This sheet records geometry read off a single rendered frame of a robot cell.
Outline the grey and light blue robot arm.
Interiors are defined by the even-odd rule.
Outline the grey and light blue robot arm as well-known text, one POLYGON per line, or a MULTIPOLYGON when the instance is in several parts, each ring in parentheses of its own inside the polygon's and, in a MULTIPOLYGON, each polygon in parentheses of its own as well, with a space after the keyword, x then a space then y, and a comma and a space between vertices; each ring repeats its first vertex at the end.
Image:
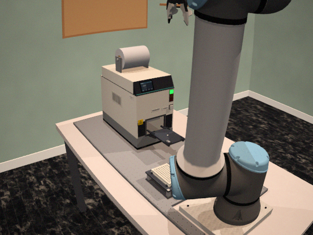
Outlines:
POLYGON ((222 222, 243 226, 258 217, 269 155, 238 141, 222 146, 231 111, 248 13, 272 14, 291 0, 187 0, 195 28, 185 143, 169 158, 173 198, 216 197, 222 222))

